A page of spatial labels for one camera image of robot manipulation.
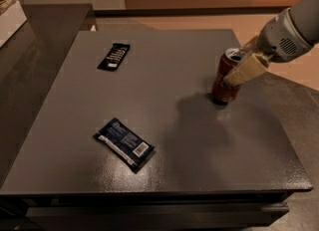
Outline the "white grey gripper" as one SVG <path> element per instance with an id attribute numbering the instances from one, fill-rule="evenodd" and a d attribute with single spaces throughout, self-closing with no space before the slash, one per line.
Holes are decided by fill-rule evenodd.
<path id="1" fill-rule="evenodd" d="M 243 47 L 245 53 L 259 51 L 272 63 L 288 63 L 308 53 L 313 48 L 299 32 L 287 8 L 268 21 L 260 34 L 250 39 Z M 245 56 L 237 66 L 230 70 L 224 81 L 232 86 L 240 86 L 268 71 L 269 61 L 259 55 Z"/>

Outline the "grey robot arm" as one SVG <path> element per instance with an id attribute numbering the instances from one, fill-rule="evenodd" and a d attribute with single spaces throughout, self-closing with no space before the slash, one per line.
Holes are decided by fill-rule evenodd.
<path id="1" fill-rule="evenodd" d="M 319 42 L 319 0 L 300 0 L 269 20 L 247 42 L 239 64 L 224 81 L 233 87 L 264 74 L 271 63 L 288 63 L 308 53 Z"/>

